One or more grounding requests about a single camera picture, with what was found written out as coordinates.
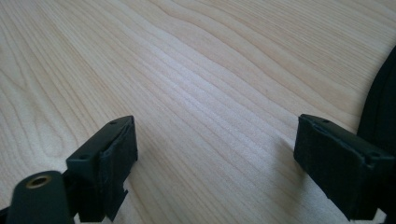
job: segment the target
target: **wooden surface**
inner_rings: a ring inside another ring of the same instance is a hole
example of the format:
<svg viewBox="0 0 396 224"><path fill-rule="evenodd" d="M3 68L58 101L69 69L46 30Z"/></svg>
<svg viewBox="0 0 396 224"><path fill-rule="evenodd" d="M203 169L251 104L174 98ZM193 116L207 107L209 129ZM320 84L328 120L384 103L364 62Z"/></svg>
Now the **wooden surface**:
<svg viewBox="0 0 396 224"><path fill-rule="evenodd" d="M134 115L116 223L347 223L293 160L297 117L355 131L395 43L393 0L1 0L0 207Z"/></svg>

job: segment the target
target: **wooden table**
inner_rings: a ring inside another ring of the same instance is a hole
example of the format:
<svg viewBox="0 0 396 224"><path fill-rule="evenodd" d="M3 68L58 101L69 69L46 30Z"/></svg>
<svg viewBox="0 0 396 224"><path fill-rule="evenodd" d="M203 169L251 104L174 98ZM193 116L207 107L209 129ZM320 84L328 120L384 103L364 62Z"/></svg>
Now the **wooden table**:
<svg viewBox="0 0 396 224"><path fill-rule="evenodd" d="M134 115L116 223L347 223L297 118L355 131L395 40L393 0L1 0L0 206Z"/></svg>

